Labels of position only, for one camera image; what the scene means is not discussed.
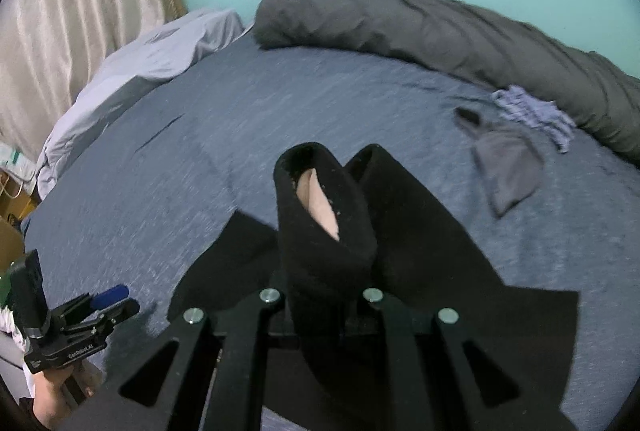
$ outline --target triangular cutout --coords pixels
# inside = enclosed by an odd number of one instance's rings
[[[518,385],[472,341],[466,341],[463,350],[485,406],[496,407],[520,396]]]
[[[120,395],[143,406],[152,407],[158,400],[178,346],[177,341],[165,344],[120,388]]]

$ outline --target mattress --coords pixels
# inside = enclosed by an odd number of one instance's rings
[[[247,36],[108,127],[35,211],[26,246],[40,253],[50,305],[117,283],[140,301],[140,314],[94,356],[108,374],[167,326],[175,285],[232,212],[276,225],[272,172],[284,150],[318,141],[345,163],[379,143],[463,223],[507,284],[580,291],[562,410],[580,431],[601,431],[640,376],[640,173],[581,131],[558,154],[522,128],[545,159],[543,183],[497,220],[456,106],[498,120],[488,91],[414,64],[263,51]]]

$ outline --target metal screw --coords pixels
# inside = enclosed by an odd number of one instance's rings
[[[260,299],[267,304],[276,303],[280,299],[280,292],[274,288],[265,288],[260,292]]]
[[[196,325],[204,319],[204,312],[200,308],[189,308],[184,311],[182,318],[190,325]]]
[[[460,316],[453,308],[443,308],[438,312],[438,319],[445,324],[454,325],[458,322]]]
[[[362,293],[362,297],[364,297],[364,299],[366,299],[369,303],[379,303],[380,301],[382,301],[384,294],[377,288],[367,288]]]

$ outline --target beige striped curtain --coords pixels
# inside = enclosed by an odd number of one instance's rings
[[[36,161],[104,58],[165,20],[162,0],[2,0],[0,138]]]

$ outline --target black sleeve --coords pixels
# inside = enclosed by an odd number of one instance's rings
[[[21,398],[20,408],[27,414],[33,431],[50,431],[48,427],[44,427],[36,416],[33,414],[33,398]]]

